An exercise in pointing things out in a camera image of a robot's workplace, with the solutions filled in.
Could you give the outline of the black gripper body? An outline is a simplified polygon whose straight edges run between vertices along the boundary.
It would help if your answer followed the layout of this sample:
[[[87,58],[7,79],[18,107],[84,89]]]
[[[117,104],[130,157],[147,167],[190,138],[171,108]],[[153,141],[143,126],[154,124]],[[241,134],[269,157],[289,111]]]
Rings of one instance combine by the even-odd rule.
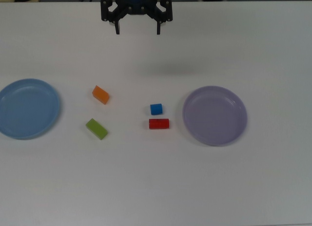
[[[154,0],[115,0],[114,15],[151,15],[154,13]]]

